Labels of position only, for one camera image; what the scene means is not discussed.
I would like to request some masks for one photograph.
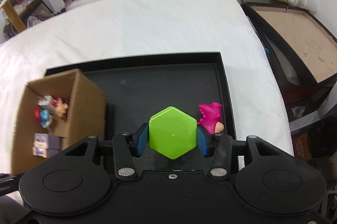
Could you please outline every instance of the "orange toy figure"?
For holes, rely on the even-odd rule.
[[[64,103],[62,98],[57,98],[53,101],[53,105],[55,106],[55,113],[62,120],[67,120],[67,112],[69,105]]]

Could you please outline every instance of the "black tray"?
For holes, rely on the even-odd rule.
[[[105,59],[51,68],[51,75],[78,68],[105,94],[107,100],[105,138],[135,132],[142,123],[168,106],[174,106],[199,120],[198,105],[223,104],[227,134],[235,137],[233,112],[220,53],[183,53]],[[198,147],[170,160],[147,146],[140,158],[133,158],[142,170],[208,170],[212,158],[201,156]],[[113,161],[104,166],[113,172]],[[233,158],[232,172],[237,172]]]

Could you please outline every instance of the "brown box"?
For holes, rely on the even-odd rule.
[[[69,101],[67,120],[56,117],[53,134],[61,136],[65,149],[89,135],[103,138],[106,101],[104,93],[78,69],[46,76],[26,84],[17,112],[13,137],[11,173],[24,173],[45,158],[32,154],[34,133],[48,133],[34,119],[38,96],[51,95]]]

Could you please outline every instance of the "beige board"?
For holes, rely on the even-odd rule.
[[[34,133],[48,133],[33,117],[39,96],[69,101],[67,120],[56,117],[53,134],[61,137],[62,150],[89,135],[103,138],[106,101],[104,93],[78,69],[30,81],[17,112],[11,157],[11,173],[24,173],[45,158],[34,156]]]
[[[253,7],[293,48],[317,82],[337,73],[337,44],[302,11]]]

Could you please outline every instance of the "wooden table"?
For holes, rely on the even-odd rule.
[[[22,32],[23,30],[26,30],[25,24],[20,19],[20,17],[14,10],[13,6],[11,5],[11,0],[5,0],[4,2],[2,2],[0,4],[0,8],[2,8],[5,11],[10,22],[13,24],[13,26],[18,32]]]

